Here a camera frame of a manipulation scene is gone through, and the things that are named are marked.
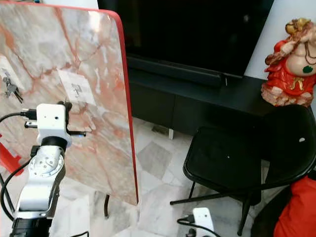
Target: chair seat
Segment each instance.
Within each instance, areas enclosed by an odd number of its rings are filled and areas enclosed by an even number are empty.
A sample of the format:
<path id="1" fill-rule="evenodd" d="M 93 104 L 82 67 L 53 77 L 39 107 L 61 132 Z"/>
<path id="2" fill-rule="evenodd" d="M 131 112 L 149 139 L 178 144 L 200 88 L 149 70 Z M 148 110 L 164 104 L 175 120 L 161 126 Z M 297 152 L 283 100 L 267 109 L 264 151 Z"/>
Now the chair seat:
<path id="1" fill-rule="evenodd" d="M 195 135 L 185 175 L 216 191 L 261 185 L 261 157 L 254 133 L 202 127 Z"/>

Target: green pendant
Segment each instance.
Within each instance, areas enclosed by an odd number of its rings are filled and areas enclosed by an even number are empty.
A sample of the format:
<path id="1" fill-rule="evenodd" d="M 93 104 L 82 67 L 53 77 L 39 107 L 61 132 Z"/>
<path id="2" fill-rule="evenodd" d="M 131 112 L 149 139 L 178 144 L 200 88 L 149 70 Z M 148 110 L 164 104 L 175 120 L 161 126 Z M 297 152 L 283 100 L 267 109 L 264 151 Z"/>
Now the green pendant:
<path id="1" fill-rule="evenodd" d="M 310 73 L 313 70 L 311 66 L 306 66 L 303 68 L 303 73 Z"/>

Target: red robe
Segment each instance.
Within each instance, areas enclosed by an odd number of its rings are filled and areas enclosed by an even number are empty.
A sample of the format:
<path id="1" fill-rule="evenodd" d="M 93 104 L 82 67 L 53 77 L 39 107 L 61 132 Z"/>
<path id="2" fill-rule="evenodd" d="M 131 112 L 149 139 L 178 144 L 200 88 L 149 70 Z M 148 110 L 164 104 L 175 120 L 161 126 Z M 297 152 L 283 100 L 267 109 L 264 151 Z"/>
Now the red robe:
<path id="1" fill-rule="evenodd" d="M 282 40 L 278 42 L 275 45 L 275 52 L 280 52 L 281 46 L 287 43 L 286 40 Z M 309 92 L 310 94 L 313 94 L 313 86 L 316 81 L 316 75 L 308 76 L 308 77 L 298 77 L 294 74 L 292 74 L 286 67 L 286 60 L 283 59 L 279 64 L 277 65 L 271 65 L 267 69 L 265 69 L 265 72 L 269 72 L 268 75 L 268 82 L 266 85 L 268 86 L 277 86 L 281 88 L 283 91 L 285 91 L 287 94 L 292 96 L 298 96 L 305 92 Z M 301 90 L 299 83 L 294 83 L 295 78 L 302 78 L 304 80 L 301 80 L 303 83 L 303 90 Z"/>
<path id="2" fill-rule="evenodd" d="M 274 237 L 316 237 L 316 181 L 305 177 L 291 185 L 292 198 L 275 227 Z"/>

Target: key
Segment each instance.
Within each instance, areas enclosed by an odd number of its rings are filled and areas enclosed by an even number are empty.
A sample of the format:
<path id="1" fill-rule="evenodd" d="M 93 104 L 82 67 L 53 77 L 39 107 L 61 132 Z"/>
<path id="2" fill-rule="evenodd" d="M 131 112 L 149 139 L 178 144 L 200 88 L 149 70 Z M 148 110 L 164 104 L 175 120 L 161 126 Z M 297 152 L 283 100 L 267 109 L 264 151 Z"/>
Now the key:
<path id="1" fill-rule="evenodd" d="M 3 78 L 4 83 L 6 84 L 7 92 L 5 93 L 6 97 L 9 98 L 11 93 L 15 95 L 20 103 L 23 103 L 23 98 L 19 94 L 19 89 L 16 85 L 11 83 L 10 78 Z"/>

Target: small white device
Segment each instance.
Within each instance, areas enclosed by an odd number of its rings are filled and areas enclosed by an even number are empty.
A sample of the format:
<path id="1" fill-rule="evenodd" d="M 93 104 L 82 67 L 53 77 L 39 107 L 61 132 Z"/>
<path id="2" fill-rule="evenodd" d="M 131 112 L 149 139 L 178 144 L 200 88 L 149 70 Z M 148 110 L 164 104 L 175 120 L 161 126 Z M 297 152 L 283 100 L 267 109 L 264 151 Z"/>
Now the small white device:
<path id="1" fill-rule="evenodd" d="M 214 231 L 212 217 L 208 208 L 206 207 L 194 208 L 193 215 L 194 215 L 195 224 L 197 226 L 203 226 Z M 197 228 L 196 237 L 203 237 L 203 236 L 216 237 L 214 234 L 210 233 L 209 231 L 206 231 L 201 228 Z"/>
<path id="2" fill-rule="evenodd" d="M 36 107 L 37 127 L 39 135 L 37 143 L 41 144 L 45 137 L 60 137 L 71 146 L 71 136 L 66 131 L 66 107 L 64 105 L 40 104 Z"/>

